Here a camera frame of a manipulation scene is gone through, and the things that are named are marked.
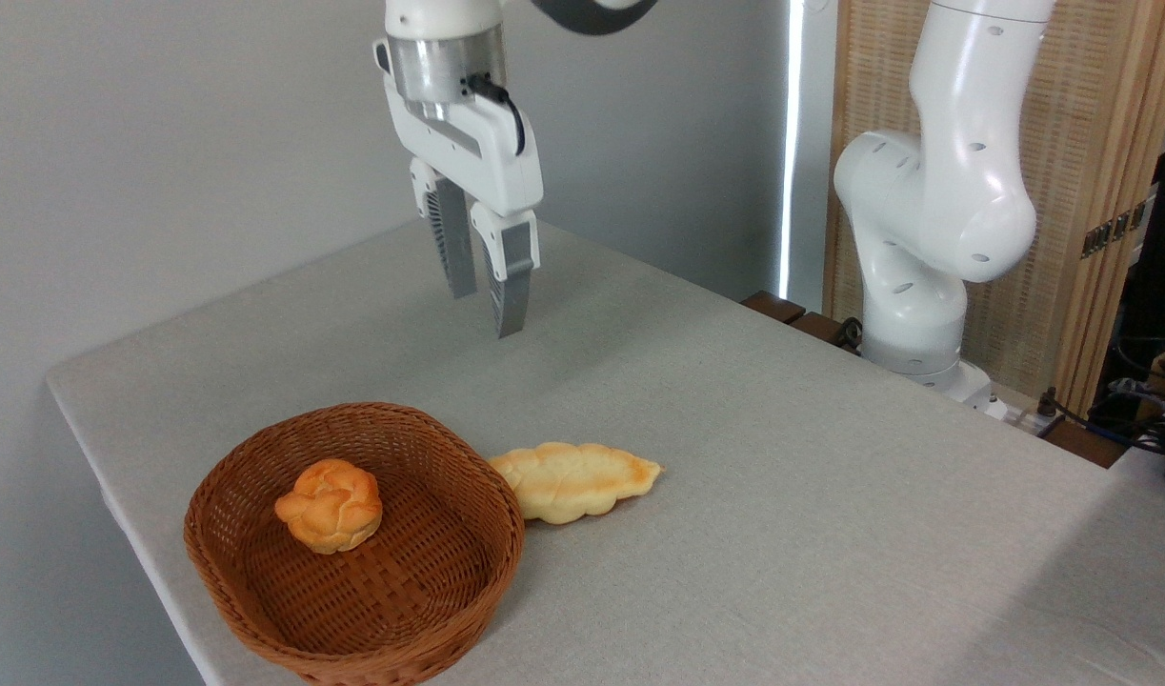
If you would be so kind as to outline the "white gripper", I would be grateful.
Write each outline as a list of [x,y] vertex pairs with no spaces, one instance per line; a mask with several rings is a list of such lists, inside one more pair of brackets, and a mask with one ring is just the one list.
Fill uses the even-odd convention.
[[[409,109],[394,82],[384,82],[383,89],[396,135],[417,157],[411,161],[415,204],[430,222],[449,292],[454,299],[476,292],[472,221],[483,242],[496,335],[520,332],[532,273],[541,266],[531,208],[544,195],[530,118],[524,120],[524,148],[516,153],[518,136],[508,106],[474,97],[444,105],[442,120],[435,120]],[[481,204],[469,210],[464,191]]]

